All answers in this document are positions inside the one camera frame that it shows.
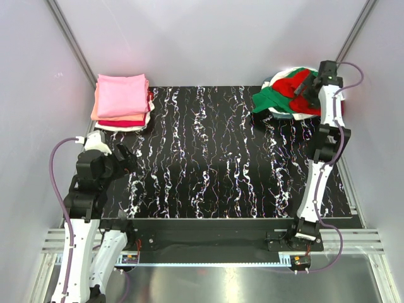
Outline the red t shirt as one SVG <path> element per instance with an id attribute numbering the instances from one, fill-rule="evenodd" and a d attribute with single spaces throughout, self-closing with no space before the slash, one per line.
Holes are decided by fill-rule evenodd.
<path id="1" fill-rule="evenodd" d="M 315 69 L 296 68 L 274 81 L 271 88 L 280 94 L 282 102 L 286 103 L 287 108 L 290 109 L 294 115 L 305 114 L 320 116 L 320 108 L 315 108 L 310 105 L 308 98 L 303 96 L 303 93 L 307 90 L 306 87 L 304 87 L 300 93 L 295 92 L 308 76 L 316 77 L 317 75 L 318 72 Z"/>

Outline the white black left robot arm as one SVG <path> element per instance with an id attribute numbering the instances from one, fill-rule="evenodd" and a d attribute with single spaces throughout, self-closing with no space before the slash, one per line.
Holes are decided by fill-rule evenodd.
<path id="1" fill-rule="evenodd" d="M 105 302 L 118 256 L 137 243 L 132 221 L 102 218 L 109 186 L 137 168 L 136 155 L 122 143 L 117 149 L 121 159 L 101 146 L 86 148 L 78 155 L 68 194 L 57 196 L 65 235 L 52 302 Z"/>

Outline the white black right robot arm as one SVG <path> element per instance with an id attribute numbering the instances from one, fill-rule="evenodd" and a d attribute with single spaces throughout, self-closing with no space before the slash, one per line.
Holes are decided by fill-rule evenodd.
<path id="1" fill-rule="evenodd" d="M 319 72 L 316 78 L 308 77 L 304 84 L 306 87 L 299 90 L 318 98 L 321 122 L 309 143 L 309 175 L 303 199 L 285 236 L 286 244 L 297 251 L 320 240 L 320 227 L 325 226 L 320 211 L 326 183 L 352 133 L 343 121 L 343 79 Z"/>

